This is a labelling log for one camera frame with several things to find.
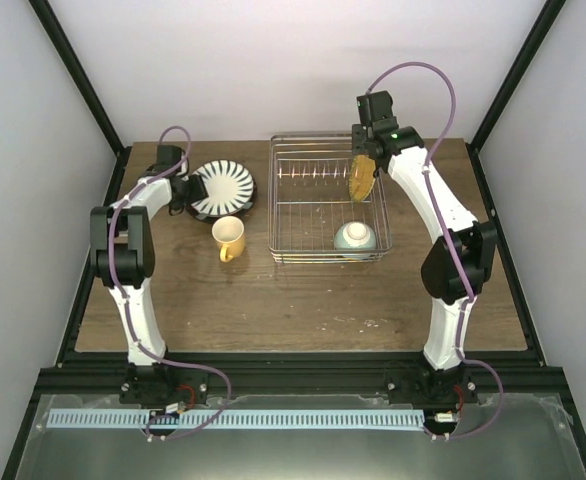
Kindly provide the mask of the blue striped white plate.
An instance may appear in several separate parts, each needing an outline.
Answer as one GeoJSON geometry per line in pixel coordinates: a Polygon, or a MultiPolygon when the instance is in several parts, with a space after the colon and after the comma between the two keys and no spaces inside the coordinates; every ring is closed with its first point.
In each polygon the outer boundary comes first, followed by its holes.
{"type": "Polygon", "coordinates": [[[200,166],[194,174],[203,177],[208,198],[191,205],[199,219],[238,214],[253,205],[255,181],[249,170],[232,160],[220,159],[200,166]]]}

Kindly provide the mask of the yellow woven bamboo plate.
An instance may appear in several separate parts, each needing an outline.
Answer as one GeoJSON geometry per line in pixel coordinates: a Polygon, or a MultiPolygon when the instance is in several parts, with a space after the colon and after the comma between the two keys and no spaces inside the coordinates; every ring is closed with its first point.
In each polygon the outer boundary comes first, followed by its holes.
{"type": "Polygon", "coordinates": [[[367,155],[355,155],[349,174],[349,196],[353,202],[363,202],[375,184],[376,163],[367,155]]]}

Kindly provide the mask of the green dotted white bowl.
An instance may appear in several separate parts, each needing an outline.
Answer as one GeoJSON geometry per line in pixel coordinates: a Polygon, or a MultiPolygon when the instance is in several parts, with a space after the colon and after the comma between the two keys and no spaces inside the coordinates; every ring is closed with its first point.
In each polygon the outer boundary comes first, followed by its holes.
{"type": "Polygon", "coordinates": [[[334,249],[346,259],[365,260],[372,256],[369,250],[376,249],[373,229],[363,222],[351,221],[343,224],[334,236],[334,249]]]}

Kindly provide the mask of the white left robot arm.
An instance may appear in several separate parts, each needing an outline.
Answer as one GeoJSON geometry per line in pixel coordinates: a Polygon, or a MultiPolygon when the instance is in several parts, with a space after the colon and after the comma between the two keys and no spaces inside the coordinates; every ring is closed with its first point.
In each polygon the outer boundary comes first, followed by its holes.
{"type": "Polygon", "coordinates": [[[151,220],[163,208],[180,214],[190,201],[206,197],[203,181],[188,171],[186,150],[160,144],[155,162],[128,193],[90,213],[90,265],[116,304],[127,361],[136,367],[160,364],[167,353],[151,297],[156,266],[151,220]]]}

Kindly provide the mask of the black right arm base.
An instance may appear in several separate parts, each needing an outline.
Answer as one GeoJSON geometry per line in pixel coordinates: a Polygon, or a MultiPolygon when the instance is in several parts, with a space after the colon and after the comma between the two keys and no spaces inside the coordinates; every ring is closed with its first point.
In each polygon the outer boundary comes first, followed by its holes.
{"type": "Polygon", "coordinates": [[[391,361],[385,365],[383,385],[391,403],[413,406],[452,406],[476,403],[477,394],[468,389],[470,377],[463,366],[434,370],[428,362],[391,361]]]}

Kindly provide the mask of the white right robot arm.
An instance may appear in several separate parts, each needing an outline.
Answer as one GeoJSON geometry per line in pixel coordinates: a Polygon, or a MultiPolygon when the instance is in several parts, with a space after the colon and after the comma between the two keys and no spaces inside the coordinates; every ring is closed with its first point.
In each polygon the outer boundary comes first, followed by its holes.
{"type": "Polygon", "coordinates": [[[470,313],[492,275],[497,230],[492,222],[479,221],[455,196],[417,131],[399,125],[388,92],[365,93],[356,103],[351,199],[363,201],[379,174],[386,173],[405,192],[432,241],[421,266],[422,283],[432,299],[423,348],[431,368],[418,376],[417,389],[424,400],[438,403],[453,390],[447,370],[464,360],[470,313]]]}

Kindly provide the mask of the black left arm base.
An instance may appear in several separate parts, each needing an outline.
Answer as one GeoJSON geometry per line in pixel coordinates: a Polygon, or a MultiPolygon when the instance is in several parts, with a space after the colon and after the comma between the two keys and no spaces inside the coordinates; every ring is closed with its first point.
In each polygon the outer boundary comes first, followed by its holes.
{"type": "Polygon", "coordinates": [[[206,400],[208,380],[209,375],[199,370],[130,365],[119,399],[122,404],[143,408],[159,409],[174,403],[193,407],[206,400]]]}

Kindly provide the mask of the dark multicolour rimmed plate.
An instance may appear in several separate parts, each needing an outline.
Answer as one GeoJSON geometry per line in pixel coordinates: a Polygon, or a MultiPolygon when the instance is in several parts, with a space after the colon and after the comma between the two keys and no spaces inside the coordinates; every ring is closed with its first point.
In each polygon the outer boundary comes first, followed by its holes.
{"type": "Polygon", "coordinates": [[[186,179],[189,203],[195,219],[214,223],[225,216],[241,217],[253,206],[257,185],[250,171],[232,160],[214,160],[196,169],[186,179]]]}

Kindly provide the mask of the yellow ceramic mug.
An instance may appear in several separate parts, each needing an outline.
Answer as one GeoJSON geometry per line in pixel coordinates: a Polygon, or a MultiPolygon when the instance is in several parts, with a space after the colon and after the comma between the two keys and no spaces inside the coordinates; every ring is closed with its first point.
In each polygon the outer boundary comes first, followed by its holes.
{"type": "Polygon", "coordinates": [[[228,263],[241,256],[245,250],[244,223],[235,216],[218,219],[212,226],[212,236],[219,249],[219,259],[228,263]]]}

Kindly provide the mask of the black aluminium frame post right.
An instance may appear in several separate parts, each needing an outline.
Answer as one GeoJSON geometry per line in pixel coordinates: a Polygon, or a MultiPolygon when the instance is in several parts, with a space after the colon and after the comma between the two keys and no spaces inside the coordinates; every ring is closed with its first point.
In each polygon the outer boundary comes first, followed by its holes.
{"type": "Polygon", "coordinates": [[[559,17],[565,0],[544,2],[469,146],[480,152],[505,111],[538,50],[559,17]]]}

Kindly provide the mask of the black aluminium frame post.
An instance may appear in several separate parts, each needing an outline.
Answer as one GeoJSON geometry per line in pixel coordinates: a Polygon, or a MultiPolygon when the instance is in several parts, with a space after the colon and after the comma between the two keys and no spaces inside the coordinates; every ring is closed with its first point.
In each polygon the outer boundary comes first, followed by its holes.
{"type": "Polygon", "coordinates": [[[559,17],[565,0],[544,2],[469,146],[480,152],[505,111],[538,50],[559,17]]]}
{"type": "Polygon", "coordinates": [[[117,134],[52,5],[47,0],[28,0],[28,3],[88,107],[104,139],[113,153],[116,156],[120,155],[125,150],[125,146],[117,134]]]}

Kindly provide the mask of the black aluminium frame post left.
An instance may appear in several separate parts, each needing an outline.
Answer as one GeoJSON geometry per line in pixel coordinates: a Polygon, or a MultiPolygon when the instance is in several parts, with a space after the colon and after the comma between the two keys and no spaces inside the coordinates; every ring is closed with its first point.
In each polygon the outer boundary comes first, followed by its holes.
{"type": "Polygon", "coordinates": [[[28,3],[88,107],[104,139],[113,153],[116,156],[120,155],[125,150],[125,146],[117,134],[52,5],[47,0],[28,0],[28,3]]]}

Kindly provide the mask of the black front frame rail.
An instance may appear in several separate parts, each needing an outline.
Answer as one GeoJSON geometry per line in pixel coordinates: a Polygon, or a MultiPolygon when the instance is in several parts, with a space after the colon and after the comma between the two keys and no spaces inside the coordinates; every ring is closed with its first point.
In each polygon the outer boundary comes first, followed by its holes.
{"type": "MultiPolygon", "coordinates": [[[[185,353],[178,362],[203,364],[225,373],[233,393],[382,393],[387,385],[427,367],[420,352],[185,353]]],[[[482,352],[507,392],[560,392],[568,383],[560,367],[544,366],[530,352],[482,352]]],[[[70,352],[61,366],[40,371],[38,393],[118,393],[127,364],[122,353],[70,352]]]]}

